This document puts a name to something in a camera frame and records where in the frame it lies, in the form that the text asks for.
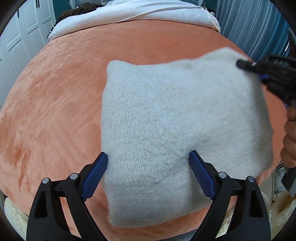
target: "white knit fabric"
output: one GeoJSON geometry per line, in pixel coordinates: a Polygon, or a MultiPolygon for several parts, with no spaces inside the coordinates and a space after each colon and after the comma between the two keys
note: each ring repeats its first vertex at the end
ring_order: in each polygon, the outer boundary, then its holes
{"type": "Polygon", "coordinates": [[[166,64],[109,63],[101,143],[112,225],[155,225],[209,205],[188,164],[192,150],[233,178],[270,167],[263,91],[239,58],[223,48],[166,64]]]}

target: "curtain fold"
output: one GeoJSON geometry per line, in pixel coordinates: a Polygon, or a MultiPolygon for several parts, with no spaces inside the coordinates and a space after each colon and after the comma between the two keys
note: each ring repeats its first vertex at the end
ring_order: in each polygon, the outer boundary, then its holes
{"type": "Polygon", "coordinates": [[[216,18],[221,34],[254,61],[286,49],[289,25],[269,0],[218,0],[216,18]]]}

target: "white blanket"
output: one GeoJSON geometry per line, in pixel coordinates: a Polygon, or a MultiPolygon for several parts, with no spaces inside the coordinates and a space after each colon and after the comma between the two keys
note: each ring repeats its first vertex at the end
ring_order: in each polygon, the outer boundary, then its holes
{"type": "Polygon", "coordinates": [[[102,179],[114,226],[166,222],[210,204],[189,164],[196,150],[230,177],[272,163],[272,129],[258,76],[223,48],[194,60],[136,66],[112,61],[102,99],[102,179]]]}
{"type": "Polygon", "coordinates": [[[82,29],[132,20],[166,20],[189,23],[220,32],[217,19],[202,7],[180,0],[114,0],[93,12],[59,22],[48,37],[51,41],[82,29]]]}

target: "bed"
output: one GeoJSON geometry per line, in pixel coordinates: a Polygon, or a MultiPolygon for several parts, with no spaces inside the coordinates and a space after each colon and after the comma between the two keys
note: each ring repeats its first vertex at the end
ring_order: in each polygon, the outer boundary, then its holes
{"type": "MultiPolygon", "coordinates": [[[[96,26],[51,40],[27,65],[0,112],[0,189],[25,214],[44,177],[61,180],[100,153],[102,93],[112,60],[137,65],[197,58],[230,47],[242,51],[216,30],[186,23],[137,20],[96,26]]],[[[285,108],[265,91],[274,130],[271,167],[280,161],[285,108]]],[[[69,228],[79,235],[65,200],[69,228]]],[[[118,228],[108,221],[108,202],[99,185],[86,205],[108,240],[160,240],[195,230],[209,207],[143,228],[118,228]]]]}

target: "teal wall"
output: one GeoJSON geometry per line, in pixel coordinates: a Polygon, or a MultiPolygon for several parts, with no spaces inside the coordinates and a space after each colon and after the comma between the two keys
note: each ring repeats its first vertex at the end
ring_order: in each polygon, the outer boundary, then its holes
{"type": "Polygon", "coordinates": [[[214,10],[216,3],[217,3],[217,0],[204,0],[202,5],[205,6],[206,8],[214,10]]]}
{"type": "Polygon", "coordinates": [[[70,10],[69,0],[52,0],[54,6],[54,14],[57,18],[61,15],[62,12],[70,10]]]}

